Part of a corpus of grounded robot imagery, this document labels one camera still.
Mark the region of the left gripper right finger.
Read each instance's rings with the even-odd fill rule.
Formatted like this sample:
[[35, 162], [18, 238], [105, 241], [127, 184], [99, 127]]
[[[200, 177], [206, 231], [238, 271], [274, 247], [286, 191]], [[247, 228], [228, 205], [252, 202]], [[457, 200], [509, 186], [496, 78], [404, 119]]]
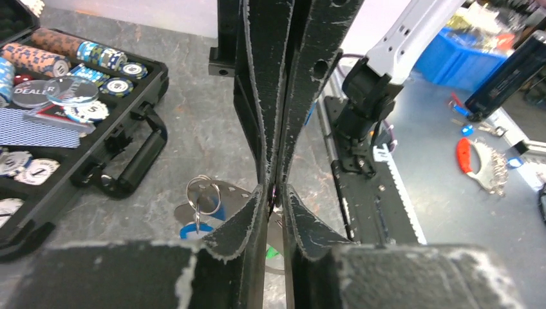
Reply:
[[523, 308], [498, 257], [474, 245], [358, 245], [282, 188], [289, 308]]

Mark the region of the metal keyring with tags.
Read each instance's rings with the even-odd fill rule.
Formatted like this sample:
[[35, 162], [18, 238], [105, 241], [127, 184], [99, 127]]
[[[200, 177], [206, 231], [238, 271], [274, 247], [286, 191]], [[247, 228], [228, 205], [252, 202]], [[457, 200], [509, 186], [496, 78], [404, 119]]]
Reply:
[[[186, 186], [187, 202], [174, 210], [174, 218], [182, 224], [179, 236], [182, 240], [199, 239], [212, 232], [250, 198], [250, 192], [232, 183], [215, 180], [206, 175], [192, 178]], [[265, 271], [282, 276], [284, 255], [282, 241], [283, 210], [273, 208], [268, 222]]]

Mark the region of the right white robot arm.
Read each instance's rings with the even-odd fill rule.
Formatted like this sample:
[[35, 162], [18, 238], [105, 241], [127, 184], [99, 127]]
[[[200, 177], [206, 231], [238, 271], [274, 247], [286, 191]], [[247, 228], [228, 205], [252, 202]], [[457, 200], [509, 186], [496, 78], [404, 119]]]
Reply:
[[[411, 1], [343, 83], [348, 107], [335, 128], [357, 147], [394, 100], [425, 47], [460, 1]], [[313, 101], [341, 58], [361, 1], [239, 1], [235, 80], [250, 108], [257, 179], [287, 182]]]

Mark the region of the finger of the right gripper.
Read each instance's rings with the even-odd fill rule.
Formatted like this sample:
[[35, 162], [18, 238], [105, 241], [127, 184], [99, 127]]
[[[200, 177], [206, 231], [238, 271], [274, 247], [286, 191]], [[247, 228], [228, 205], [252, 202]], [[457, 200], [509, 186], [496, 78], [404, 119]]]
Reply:
[[362, 1], [307, 1], [304, 12], [297, 16], [281, 125], [278, 183], [288, 180], [308, 112], [332, 73], [340, 45], [361, 6]]
[[293, 1], [240, 1], [234, 106], [254, 161], [258, 183], [278, 183], [286, 54]]

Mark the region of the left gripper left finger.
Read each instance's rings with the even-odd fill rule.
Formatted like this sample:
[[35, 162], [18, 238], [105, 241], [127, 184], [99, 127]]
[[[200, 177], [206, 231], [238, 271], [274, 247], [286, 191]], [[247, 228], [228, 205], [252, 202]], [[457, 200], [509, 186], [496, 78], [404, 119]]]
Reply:
[[267, 194], [196, 240], [50, 246], [29, 264], [7, 308], [261, 308]]

